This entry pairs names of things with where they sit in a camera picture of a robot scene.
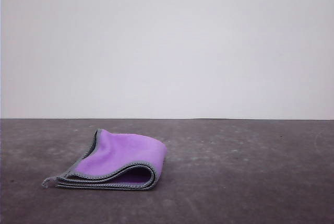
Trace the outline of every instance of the floor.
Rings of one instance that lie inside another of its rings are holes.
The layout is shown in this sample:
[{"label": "floor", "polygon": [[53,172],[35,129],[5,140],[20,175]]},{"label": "floor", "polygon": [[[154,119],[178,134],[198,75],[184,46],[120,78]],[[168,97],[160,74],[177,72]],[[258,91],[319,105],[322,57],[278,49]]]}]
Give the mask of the floor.
[{"label": "floor", "polygon": [[[152,191],[43,189],[97,128],[168,148]],[[334,223],[334,121],[1,120],[1,223]]]}]

